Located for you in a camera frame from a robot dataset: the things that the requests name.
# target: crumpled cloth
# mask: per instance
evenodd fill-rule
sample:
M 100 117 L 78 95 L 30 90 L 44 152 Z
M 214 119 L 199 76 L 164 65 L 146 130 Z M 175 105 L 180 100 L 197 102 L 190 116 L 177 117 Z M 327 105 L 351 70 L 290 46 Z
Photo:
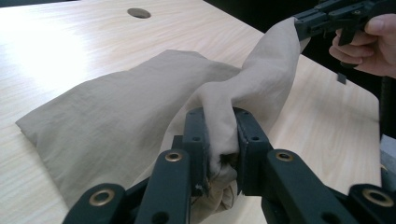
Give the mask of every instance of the crumpled cloth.
M 208 196 L 191 200 L 191 223 L 236 200 L 238 144 L 233 106 L 269 132 L 294 80 L 300 43 L 294 18 L 275 25 L 241 69 L 196 52 L 167 50 L 136 68 L 84 82 L 17 121 L 68 206 L 101 183 L 131 187 L 149 176 L 159 150 L 203 107 L 210 141 Z

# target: wood grain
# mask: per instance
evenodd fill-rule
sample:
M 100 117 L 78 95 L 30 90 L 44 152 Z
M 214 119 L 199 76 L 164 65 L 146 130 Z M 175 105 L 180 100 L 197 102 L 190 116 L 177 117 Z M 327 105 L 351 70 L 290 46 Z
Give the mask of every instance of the wood grain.
M 131 17 L 132 7 L 150 12 Z M 77 84 L 166 49 L 240 67 L 262 33 L 200 0 L 83 0 L 0 8 L 0 223 L 61 223 L 67 208 L 15 121 Z M 301 57 L 270 139 L 335 189 L 379 184 L 378 102 Z M 257 198 L 207 223 L 262 223 Z

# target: linen fabric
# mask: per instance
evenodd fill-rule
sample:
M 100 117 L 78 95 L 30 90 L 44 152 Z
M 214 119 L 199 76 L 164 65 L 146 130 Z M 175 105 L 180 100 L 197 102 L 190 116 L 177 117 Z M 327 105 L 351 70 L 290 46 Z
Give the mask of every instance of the linen fabric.
M 183 133 L 186 113 L 202 106 L 210 139 L 207 196 L 191 200 L 191 223 L 236 199 L 233 106 L 269 132 L 285 103 L 299 55 L 294 18 L 260 40 L 242 69 L 199 53 L 167 50 L 132 70 L 84 82 L 17 121 L 35 145 L 68 206 L 101 183 L 125 188 L 149 176 L 159 152 Z

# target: light wood table surface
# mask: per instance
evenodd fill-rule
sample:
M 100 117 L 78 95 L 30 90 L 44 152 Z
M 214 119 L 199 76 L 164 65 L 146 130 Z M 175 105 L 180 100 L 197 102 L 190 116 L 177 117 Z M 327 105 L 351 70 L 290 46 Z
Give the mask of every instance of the light wood table surface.
M 149 19 L 127 13 L 143 8 Z M 240 67 L 262 33 L 201 0 L 82 0 L 0 8 L 0 223 L 61 223 L 67 208 L 15 121 L 77 84 L 131 69 L 166 49 Z M 269 134 L 328 186 L 379 185 L 378 101 L 301 56 Z M 263 223 L 258 198 L 206 223 Z

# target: finger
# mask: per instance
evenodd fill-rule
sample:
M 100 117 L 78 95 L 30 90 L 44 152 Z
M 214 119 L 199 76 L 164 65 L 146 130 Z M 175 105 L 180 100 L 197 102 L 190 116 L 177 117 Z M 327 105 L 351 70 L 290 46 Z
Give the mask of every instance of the finger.
M 329 53 L 339 61 L 343 63 L 352 63 L 352 64 L 361 64 L 363 62 L 362 57 L 352 57 L 350 55 L 345 54 L 344 52 L 337 49 L 335 46 L 331 46 L 329 48 Z
M 335 31 L 335 33 L 337 34 L 338 37 L 340 37 L 342 30 L 337 30 Z M 353 36 L 353 40 L 350 43 L 350 45 L 354 45 L 354 46 L 368 45 L 374 43 L 377 39 L 378 37 L 376 35 L 369 35 L 365 32 L 357 31 Z
M 396 45 L 396 14 L 385 14 L 369 20 L 365 27 L 370 35 L 383 36 L 386 44 Z
M 367 46 L 353 46 L 353 45 L 338 46 L 339 40 L 340 37 L 336 36 L 332 40 L 332 46 L 351 57 L 354 58 L 370 57 L 375 53 L 372 48 L 369 48 Z

